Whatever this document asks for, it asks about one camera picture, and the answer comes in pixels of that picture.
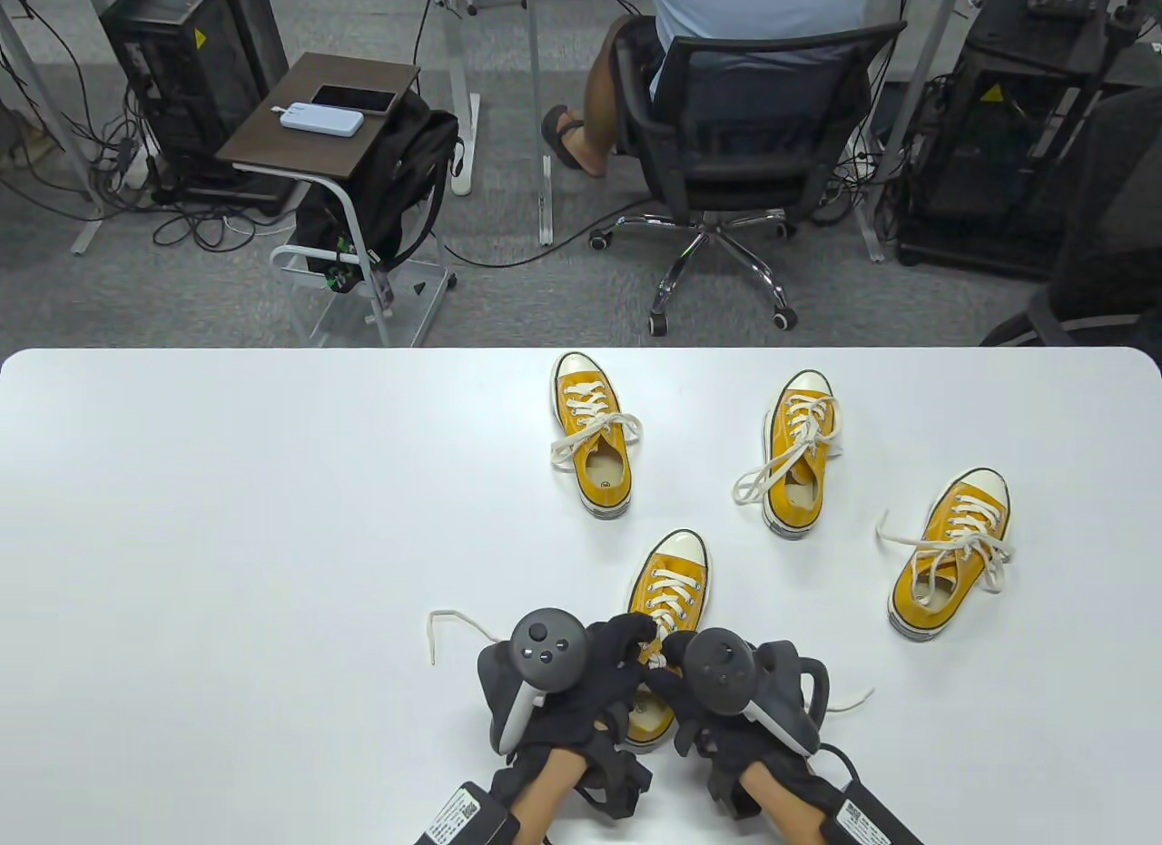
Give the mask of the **person's right hand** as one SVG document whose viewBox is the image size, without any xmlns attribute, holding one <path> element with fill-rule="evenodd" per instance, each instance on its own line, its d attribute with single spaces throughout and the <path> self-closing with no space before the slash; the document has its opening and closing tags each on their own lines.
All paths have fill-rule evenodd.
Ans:
<svg viewBox="0 0 1162 845">
<path fill-rule="evenodd" d="M 825 663 L 799 656 L 789 639 L 755 646 L 717 626 L 669 633 L 661 651 L 665 666 L 648 669 L 645 683 L 676 717 L 677 753 L 697 750 L 711 762 L 711 799 L 736 819 L 758 815 L 743 774 L 760 762 L 796 799 L 839 810 L 842 792 L 809 766 L 830 699 Z"/>
</svg>

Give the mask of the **person's left hand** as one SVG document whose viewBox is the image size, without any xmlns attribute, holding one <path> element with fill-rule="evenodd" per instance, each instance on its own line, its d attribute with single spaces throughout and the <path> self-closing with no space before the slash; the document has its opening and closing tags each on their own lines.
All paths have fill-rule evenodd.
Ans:
<svg viewBox="0 0 1162 845">
<path fill-rule="evenodd" d="M 584 762 L 574 792 L 609 819 L 627 819 L 652 775 L 627 745 L 627 716 L 644 680 L 639 656 L 657 637 L 647 615 L 583 625 L 553 607 L 528 614 L 509 639 L 487 646 L 476 669 L 492 712 L 489 742 L 505 758 L 490 794 L 512 807 L 548 754 Z"/>
</svg>

